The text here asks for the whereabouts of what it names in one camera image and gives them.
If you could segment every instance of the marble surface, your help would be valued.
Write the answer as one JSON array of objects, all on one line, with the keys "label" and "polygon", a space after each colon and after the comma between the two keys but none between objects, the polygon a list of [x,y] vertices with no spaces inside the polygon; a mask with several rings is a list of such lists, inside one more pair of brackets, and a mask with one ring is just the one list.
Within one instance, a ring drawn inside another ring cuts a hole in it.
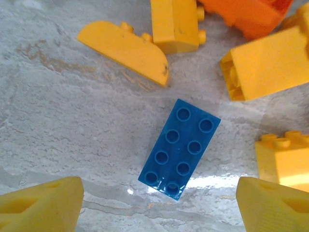
[{"label": "marble surface", "polygon": [[[147,0],[0,1],[0,194],[77,175],[77,232],[244,232],[235,190],[258,175],[254,141],[309,133],[309,85],[231,102],[218,61],[246,41],[207,15],[207,43],[168,56],[162,89],[76,40],[95,20],[152,30]],[[179,201],[137,181],[177,98],[222,119]]]}]

